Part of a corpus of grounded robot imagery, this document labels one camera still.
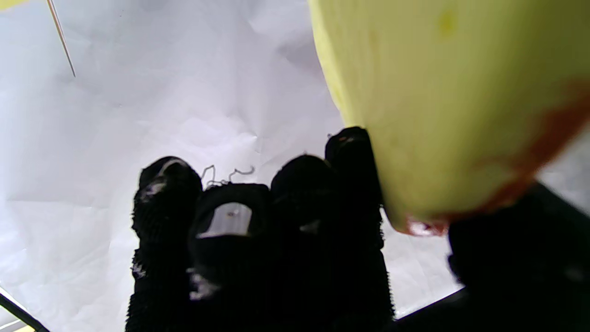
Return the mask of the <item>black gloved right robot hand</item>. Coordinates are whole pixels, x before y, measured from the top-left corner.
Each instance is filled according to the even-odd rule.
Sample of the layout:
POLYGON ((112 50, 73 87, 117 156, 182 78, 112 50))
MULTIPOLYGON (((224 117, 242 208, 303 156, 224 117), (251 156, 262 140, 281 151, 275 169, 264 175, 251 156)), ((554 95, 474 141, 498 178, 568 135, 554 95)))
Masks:
POLYGON ((394 318, 367 131, 264 184, 203 189, 178 157, 144 168, 127 332, 587 332, 589 217, 542 184, 451 223, 464 288, 394 318))

